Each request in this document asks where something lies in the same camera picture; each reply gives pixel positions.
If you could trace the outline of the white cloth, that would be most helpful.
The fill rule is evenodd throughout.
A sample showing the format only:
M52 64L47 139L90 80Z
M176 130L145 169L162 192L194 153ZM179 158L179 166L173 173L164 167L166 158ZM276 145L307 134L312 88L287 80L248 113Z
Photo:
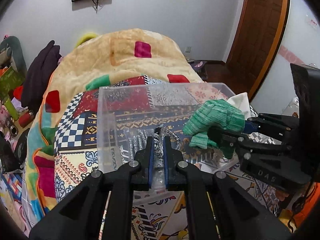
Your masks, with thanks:
M252 117L250 104L246 92L234 95L230 97L227 102L232 106L236 107L244 114L245 120Z

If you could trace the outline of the clear plastic box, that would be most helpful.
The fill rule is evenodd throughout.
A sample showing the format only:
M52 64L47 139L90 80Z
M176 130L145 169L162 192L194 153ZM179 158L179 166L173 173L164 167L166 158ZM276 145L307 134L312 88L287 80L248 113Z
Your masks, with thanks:
M190 147L191 136L183 127L207 100L228 100L234 92L224 83L157 83L101 87L98 90L98 167L104 172L117 170L131 161L153 137L154 161L152 191L164 186L163 139L169 136L172 148L183 159L214 173L236 162L215 149Z

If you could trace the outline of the green dinosaur plush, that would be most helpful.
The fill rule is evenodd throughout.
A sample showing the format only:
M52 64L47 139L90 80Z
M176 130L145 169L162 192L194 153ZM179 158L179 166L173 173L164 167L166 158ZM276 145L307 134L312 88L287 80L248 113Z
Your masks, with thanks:
M17 73L26 76L27 67L19 39L16 36L7 36L1 42L1 68L11 66Z

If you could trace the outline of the green bottle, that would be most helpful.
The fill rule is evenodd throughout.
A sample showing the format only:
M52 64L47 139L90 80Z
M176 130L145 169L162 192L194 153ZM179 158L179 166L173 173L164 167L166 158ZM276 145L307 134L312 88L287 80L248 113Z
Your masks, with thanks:
M8 113L10 114L10 116L13 118L14 121L19 119L19 114L16 111L16 108L14 107L14 105L12 104L12 101L10 100L9 97L6 97L3 100L3 103L8 111Z

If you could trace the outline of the wooden door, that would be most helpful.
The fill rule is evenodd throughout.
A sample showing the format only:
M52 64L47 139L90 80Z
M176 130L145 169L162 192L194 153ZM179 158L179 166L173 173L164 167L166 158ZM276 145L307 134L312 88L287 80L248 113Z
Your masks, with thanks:
M227 67L252 100L284 35L289 0L244 0Z

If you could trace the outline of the beige fleece blanket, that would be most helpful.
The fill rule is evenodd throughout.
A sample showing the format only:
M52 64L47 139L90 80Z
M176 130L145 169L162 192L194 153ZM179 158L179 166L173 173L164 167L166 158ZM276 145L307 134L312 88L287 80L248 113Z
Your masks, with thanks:
M56 205L53 137L74 96L143 75L174 83L201 81L175 41L142 29L98 36L63 58L49 76L28 134L25 213L39 221Z

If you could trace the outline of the patchwork patterned bedsheet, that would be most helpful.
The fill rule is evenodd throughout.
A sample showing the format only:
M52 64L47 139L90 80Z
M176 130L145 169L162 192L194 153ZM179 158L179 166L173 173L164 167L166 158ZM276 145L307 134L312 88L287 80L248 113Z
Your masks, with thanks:
M54 187L58 202L94 171L114 172L141 161L147 189L133 194L133 239L187 239L185 197L165 187L164 143L184 161L208 173L223 172L271 213L279 208L273 187L240 170L236 155L193 146L183 129L207 101L220 100L252 117L246 97L223 83L166 83L148 76L75 93L68 99L54 141Z

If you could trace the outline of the dark purple garment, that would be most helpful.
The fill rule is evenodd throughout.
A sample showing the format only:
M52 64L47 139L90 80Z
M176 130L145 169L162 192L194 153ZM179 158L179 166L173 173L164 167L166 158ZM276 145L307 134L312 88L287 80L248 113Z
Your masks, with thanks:
M51 40L35 57L23 83L22 107L27 107L34 113L39 111L50 77L56 70L60 58L60 46L55 45L54 40Z

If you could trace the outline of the green knitted cloth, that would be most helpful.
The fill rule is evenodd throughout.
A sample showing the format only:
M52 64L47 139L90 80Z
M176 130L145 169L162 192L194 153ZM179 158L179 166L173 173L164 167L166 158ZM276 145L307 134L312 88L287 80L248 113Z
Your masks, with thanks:
M208 131L211 127L227 132L242 132L245 127L243 112L223 99L207 100L193 113L182 129L183 134L191 136L190 147L217 149L225 158L231 159L234 147L210 139Z

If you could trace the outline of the red cylinder can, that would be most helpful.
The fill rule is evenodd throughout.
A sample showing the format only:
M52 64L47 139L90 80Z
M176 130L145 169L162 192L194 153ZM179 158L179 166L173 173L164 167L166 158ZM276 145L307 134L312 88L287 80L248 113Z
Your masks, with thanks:
M19 119L18 119L18 123L22 128L25 128L26 126L28 126L34 119L34 114L32 111L27 111L25 113L23 113Z

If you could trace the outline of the green cardboard box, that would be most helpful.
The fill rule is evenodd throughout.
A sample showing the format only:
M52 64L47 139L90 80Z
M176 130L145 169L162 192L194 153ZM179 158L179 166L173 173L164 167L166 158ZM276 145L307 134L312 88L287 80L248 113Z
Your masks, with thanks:
M16 72L12 67L7 68L0 80L1 100L8 96L8 92L20 86L25 80L23 74Z

